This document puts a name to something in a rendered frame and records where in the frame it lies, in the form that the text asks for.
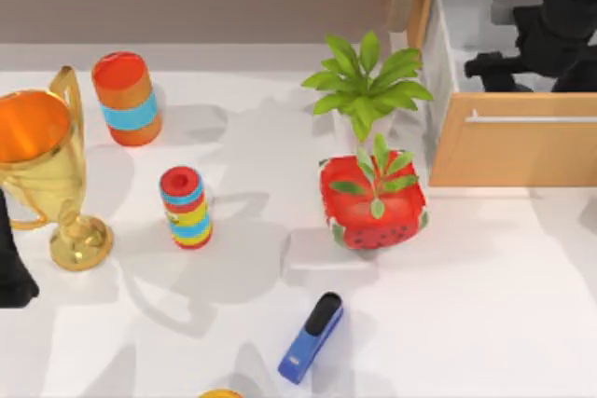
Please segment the pale wooden drawer front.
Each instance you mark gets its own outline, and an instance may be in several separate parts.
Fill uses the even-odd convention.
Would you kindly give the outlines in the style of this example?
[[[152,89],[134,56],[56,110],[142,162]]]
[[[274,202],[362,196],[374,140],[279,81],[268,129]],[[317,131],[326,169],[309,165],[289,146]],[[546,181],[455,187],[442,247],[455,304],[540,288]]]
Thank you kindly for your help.
[[[597,124],[465,123],[482,116],[597,116],[597,93],[453,93],[431,186],[597,186]]]

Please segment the grey pierced drawer inside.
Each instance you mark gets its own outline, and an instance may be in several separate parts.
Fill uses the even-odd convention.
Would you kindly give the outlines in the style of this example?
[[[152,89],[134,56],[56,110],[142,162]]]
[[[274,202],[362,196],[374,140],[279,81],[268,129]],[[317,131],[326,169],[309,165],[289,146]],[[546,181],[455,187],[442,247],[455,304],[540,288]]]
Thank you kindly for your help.
[[[433,0],[423,45],[423,78],[434,103],[446,103],[453,93],[486,93],[481,79],[467,78],[466,62],[482,52],[518,56],[516,6],[541,0]],[[555,80],[533,73],[514,76],[533,92],[554,92]]]

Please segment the blue and black stapler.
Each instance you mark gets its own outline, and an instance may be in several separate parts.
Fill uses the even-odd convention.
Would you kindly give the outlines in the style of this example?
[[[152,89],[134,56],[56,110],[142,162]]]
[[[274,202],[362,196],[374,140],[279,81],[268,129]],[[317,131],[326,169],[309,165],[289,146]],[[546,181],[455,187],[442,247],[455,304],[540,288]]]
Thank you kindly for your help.
[[[335,292],[324,293],[298,331],[278,365],[278,373],[298,385],[343,315],[343,302]]]

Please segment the gold trophy cup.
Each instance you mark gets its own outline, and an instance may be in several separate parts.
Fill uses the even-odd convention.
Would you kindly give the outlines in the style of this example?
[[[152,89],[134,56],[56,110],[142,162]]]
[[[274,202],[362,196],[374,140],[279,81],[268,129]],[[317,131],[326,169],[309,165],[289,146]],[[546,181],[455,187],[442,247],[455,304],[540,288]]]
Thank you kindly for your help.
[[[53,261],[66,270],[100,265],[113,247],[111,229],[82,213],[86,193],[84,120],[73,68],[64,66],[47,89],[0,97],[0,186],[34,214],[15,230],[55,225]]]

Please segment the plant in watermelon pot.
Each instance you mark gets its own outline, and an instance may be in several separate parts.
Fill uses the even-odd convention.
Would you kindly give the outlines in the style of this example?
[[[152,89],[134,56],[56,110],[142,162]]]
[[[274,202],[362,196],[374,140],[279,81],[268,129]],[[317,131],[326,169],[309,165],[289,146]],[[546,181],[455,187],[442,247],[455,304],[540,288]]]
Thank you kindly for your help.
[[[323,160],[319,184],[326,224],[348,249],[377,250],[409,240],[428,224],[413,154],[377,134],[373,149]]]

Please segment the stack of coloured rings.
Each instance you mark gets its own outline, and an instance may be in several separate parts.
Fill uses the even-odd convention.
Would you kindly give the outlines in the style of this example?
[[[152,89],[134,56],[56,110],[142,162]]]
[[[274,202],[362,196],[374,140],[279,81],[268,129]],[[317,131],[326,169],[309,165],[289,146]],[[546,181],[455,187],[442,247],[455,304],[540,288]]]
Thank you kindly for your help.
[[[175,244],[187,250],[204,246],[214,226],[199,173],[188,166],[172,167],[160,177],[159,187]]]

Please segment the green plant in white pot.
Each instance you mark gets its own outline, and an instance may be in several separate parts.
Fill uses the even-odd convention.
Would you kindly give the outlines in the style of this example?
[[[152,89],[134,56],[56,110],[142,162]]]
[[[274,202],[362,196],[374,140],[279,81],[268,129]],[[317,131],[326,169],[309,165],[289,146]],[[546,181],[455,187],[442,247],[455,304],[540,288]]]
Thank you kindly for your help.
[[[381,41],[372,31],[357,48],[333,34],[326,36],[326,44],[332,56],[301,86],[322,94],[312,109],[316,116],[336,111],[347,117],[359,142],[369,137],[376,121],[396,109],[416,111],[418,101],[433,100],[418,80],[423,63],[417,48],[402,48],[383,58]]]

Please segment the orange can with blue band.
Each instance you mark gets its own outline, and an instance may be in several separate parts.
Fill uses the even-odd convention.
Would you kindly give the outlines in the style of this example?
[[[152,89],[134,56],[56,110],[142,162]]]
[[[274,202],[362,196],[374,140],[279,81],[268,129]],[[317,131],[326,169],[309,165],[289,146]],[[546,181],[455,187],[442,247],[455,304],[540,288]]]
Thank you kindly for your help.
[[[141,146],[158,137],[158,100],[140,55],[130,51],[109,53],[95,63],[91,79],[105,124],[116,143]]]

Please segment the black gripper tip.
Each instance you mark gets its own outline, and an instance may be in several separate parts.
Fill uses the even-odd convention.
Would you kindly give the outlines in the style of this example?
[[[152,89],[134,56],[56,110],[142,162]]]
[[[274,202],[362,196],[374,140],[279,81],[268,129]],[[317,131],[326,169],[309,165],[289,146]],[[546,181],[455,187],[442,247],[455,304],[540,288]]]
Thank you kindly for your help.
[[[25,308],[38,295],[39,287],[14,241],[6,198],[0,188],[0,309]]]

